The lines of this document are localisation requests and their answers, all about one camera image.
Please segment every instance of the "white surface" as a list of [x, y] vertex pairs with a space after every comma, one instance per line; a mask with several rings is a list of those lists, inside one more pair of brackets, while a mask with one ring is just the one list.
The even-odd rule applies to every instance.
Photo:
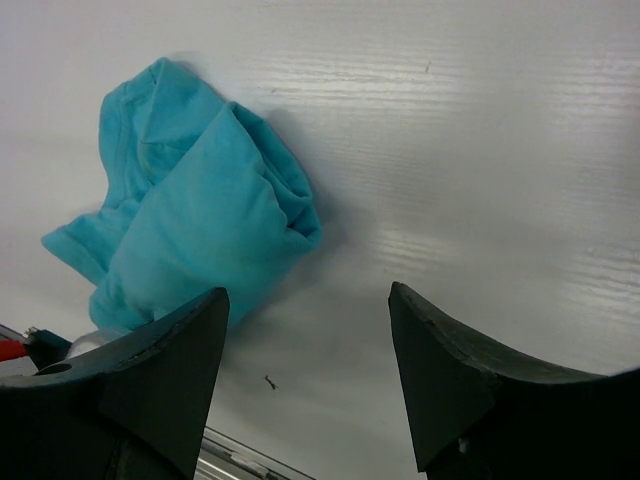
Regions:
[[103, 95], [189, 61], [271, 120], [327, 230], [232, 336], [210, 424], [320, 479], [423, 478], [392, 280], [546, 360], [640, 363], [639, 45], [634, 0], [5, 0], [2, 323], [91, 328], [39, 236], [102, 199]]

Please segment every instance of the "crumpled fabric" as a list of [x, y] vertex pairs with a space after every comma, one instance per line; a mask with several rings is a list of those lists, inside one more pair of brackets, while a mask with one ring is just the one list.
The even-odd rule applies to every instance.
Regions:
[[268, 124], [162, 58], [108, 94], [101, 209], [42, 243], [96, 285], [101, 328], [133, 330], [213, 287], [230, 325], [319, 245], [306, 176]]

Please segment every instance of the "blue cloth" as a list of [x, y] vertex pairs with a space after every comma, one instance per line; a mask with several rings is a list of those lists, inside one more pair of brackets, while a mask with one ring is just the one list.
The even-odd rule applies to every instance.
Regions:
[[105, 97], [99, 140], [104, 205], [42, 242], [97, 286], [101, 328], [135, 329], [217, 286], [236, 324], [321, 240], [271, 128], [167, 59]]

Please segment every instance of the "folded cloth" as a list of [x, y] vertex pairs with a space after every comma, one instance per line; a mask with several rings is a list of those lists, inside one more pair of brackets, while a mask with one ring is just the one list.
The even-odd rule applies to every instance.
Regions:
[[309, 184], [259, 117], [161, 59], [108, 95], [105, 204], [43, 238], [97, 284], [99, 327], [135, 329], [225, 287], [238, 323], [320, 242]]

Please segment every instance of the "turquoise towel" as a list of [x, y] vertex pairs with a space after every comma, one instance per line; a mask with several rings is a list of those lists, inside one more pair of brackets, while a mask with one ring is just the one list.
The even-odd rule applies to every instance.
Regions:
[[99, 327], [135, 329], [222, 286], [240, 321], [321, 239], [309, 184], [259, 117], [160, 59], [105, 98], [98, 213], [43, 237], [97, 285]]

